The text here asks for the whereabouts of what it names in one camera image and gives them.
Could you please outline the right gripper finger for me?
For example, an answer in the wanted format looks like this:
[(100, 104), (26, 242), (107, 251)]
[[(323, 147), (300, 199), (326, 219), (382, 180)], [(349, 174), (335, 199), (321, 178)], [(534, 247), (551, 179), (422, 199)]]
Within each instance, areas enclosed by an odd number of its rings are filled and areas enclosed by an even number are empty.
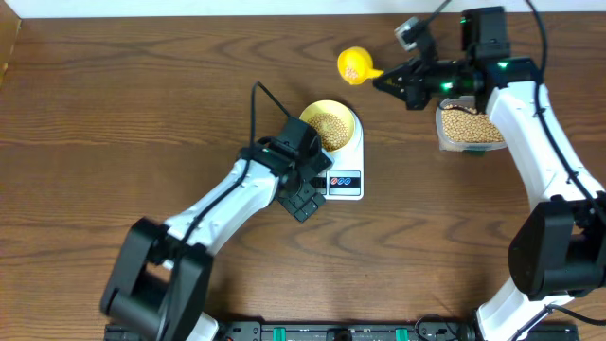
[(396, 84), (408, 83), (415, 76), (415, 71), (419, 67), (419, 61), (410, 60), (395, 66), (394, 68), (384, 71), (381, 76), (374, 79), (372, 83), (379, 85), (394, 81)]
[(408, 81), (374, 80), (373, 87), (404, 102), (408, 101)]

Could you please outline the yellow measuring scoop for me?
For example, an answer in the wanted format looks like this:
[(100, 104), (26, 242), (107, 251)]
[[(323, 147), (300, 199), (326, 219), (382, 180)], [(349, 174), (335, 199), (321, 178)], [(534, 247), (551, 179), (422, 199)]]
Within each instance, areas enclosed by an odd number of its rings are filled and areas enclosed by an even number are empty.
[[(353, 67), (359, 74), (356, 81), (348, 81), (345, 77), (345, 68)], [(369, 52), (359, 46), (350, 47), (342, 51), (337, 59), (337, 67), (340, 76), (350, 85), (360, 85), (367, 80), (374, 80), (381, 76), (382, 70), (375, 69)]]

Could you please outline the yellow plastic bowl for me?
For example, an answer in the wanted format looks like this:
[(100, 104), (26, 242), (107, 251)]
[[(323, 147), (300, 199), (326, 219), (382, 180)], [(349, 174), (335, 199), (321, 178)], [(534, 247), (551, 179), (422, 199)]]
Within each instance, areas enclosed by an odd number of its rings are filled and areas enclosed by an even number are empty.
[(329, 153), (342, 152), (347, 149), (351, 149), (355, 143), (359, 140), (360, 129), (357, 127), (356, 116), (354, 113), (344, 104), (329, 99), (318, 100), (310, 104), (299, 116), (299, 118), (306, 122), (319, 114), (329, 113), (338, 116), (348, 126), (349, 141), (346, 146)]

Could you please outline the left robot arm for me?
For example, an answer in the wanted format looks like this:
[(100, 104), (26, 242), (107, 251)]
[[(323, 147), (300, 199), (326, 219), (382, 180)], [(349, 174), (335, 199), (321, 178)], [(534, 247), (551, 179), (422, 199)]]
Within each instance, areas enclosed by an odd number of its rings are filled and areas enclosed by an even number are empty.
[(235, 232), (276, 198), (298, 221), (323, 204), (310, 181), (330, 168), (325, 150), (288, 153), (275, 141), (243, 148), (205, 197), (158, 224), (129, 230), (99, 303), (107, 317), (143, 340), (212, 340), (219, 322), (204, 312), (215, 256)]

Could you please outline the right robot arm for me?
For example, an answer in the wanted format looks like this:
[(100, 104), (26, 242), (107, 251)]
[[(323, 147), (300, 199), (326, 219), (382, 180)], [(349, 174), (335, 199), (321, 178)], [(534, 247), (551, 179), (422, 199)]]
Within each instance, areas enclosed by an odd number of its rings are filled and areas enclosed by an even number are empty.
[(421, 110), (471, 96), (504, 138), (530, 214), (508, 248), (506, 283), (458, 331), (461, 340), (522, 340), (542, 319), (605, 284), (605, 190), (579, 160), (549, 102), (545, 62), (512, 57), (501, 7), (468, 9), (464, 58), (441, 60), (428, 20), (396, 31), (412, 56), (373, 82)]

